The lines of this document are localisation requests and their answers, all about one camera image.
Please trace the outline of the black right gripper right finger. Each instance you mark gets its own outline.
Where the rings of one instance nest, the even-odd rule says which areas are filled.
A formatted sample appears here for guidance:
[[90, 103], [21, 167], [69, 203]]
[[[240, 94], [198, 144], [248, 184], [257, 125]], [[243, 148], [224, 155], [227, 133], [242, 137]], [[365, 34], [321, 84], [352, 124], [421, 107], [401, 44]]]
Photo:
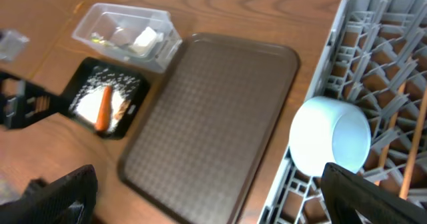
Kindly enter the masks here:
[[426, 222], [425, 210], [335, 163], [325, 165], [321, 190], [332, 223], [361, 223], [360, 215], [371, 223]]

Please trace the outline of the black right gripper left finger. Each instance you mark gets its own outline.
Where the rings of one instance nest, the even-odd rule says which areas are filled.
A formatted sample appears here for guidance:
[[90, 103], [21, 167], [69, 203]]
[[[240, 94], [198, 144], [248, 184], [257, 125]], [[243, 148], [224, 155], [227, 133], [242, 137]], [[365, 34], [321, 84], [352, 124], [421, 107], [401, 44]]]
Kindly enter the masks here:
[[1, 205], [1, 222], [91, 223], [97, 190], [92, 165], [83, 165], [51, 183], [32, 179], [20, 198]]

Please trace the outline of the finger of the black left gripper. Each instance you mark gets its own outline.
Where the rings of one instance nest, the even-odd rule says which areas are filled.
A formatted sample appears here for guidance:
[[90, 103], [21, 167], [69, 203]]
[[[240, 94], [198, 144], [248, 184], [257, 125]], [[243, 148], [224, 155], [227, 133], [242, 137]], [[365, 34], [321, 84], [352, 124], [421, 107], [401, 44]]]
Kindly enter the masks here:
[[[6, 95], [3, 83], [12, 79], [17, 82], [17, 92]], [[55, 113], [67, 113], [70, 102], [54, 95], [43, 87], [1, 72], [1, 125], [6, 129], [23, 129]]]

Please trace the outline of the white cooked rice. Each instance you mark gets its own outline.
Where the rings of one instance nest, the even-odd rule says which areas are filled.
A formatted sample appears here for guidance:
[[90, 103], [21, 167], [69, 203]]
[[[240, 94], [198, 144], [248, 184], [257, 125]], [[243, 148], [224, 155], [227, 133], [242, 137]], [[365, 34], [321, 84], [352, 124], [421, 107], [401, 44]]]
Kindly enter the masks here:
[[141, 79], [135, 75], [97, 66], [75, 96], [69, 109], [83, 122], [94, 125], [97, 121], [103, 91], [106, 86], [112, 86], [112, 112], [107, 133], [113, 133], [120, 121], [113, 118], [114, 113], [119, 109], [122, 102], [131, 101], [131, 96], [137, 91], [140, 83]]

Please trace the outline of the light blue rice bowl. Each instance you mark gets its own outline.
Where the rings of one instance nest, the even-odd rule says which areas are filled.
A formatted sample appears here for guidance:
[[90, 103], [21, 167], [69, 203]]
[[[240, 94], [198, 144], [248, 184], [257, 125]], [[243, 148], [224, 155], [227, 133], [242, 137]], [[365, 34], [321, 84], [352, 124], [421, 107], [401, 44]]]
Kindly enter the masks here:
[[297, 169], [320, 177], [327, 163], [357, 173], [368, 158], [371, 130], [361, 109], [317, 96], [305, 101], [290, 127], [288, 146]]

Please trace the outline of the orange carrot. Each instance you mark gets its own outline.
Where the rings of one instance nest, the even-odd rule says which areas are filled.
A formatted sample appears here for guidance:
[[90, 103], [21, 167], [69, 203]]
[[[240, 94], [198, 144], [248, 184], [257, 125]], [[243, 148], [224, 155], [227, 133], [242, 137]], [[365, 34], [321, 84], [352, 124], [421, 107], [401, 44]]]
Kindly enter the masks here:
[[94, 125], [95, 130], [97, 132], [104, 132], [109, 128], [109, 123], [111, 119], [112, 92], [113, 92], [112, 86], [106, 86], [103, 91], [103, 97], [101, 100], [101, 105], [99, 107], [97, 121]]

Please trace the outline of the brown round bread piece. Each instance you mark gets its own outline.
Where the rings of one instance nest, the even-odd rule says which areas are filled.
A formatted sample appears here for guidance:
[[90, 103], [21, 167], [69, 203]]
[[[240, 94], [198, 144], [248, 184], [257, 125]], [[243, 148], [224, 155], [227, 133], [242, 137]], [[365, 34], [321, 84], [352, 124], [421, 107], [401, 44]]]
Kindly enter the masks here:
[[113, 118], [117, 121], [121, 120], [127, 108], [129, 107], [129, 104], [130, 104], [129, 100], [122, 102], [121, 105], [119, 106], [119, 109], [114, 113]]

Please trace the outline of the foil wrapper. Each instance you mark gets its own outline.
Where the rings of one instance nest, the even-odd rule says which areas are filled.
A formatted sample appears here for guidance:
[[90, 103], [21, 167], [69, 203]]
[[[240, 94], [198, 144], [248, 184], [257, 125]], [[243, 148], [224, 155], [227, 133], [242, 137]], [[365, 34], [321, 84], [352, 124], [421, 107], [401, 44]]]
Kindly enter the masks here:
[[104, 37], [97, 32], [93, 32], [90, 35], [90, 39], [93, 43], [114, 49], [126, 49], [134, 41], [131, 33], [122, 27], [116, 27], [109, 37]]

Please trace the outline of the white paper napkin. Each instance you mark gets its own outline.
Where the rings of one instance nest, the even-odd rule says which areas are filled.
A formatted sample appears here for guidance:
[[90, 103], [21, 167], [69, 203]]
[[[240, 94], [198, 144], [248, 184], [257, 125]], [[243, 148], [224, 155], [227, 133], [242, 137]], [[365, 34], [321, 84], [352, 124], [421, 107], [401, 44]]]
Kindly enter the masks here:
[[146, 55], [156, 43], [161, 41], [163, 41], [162, 32], [157, 32], [151, 27], [146, 27], [129, 48], [136, 55]]

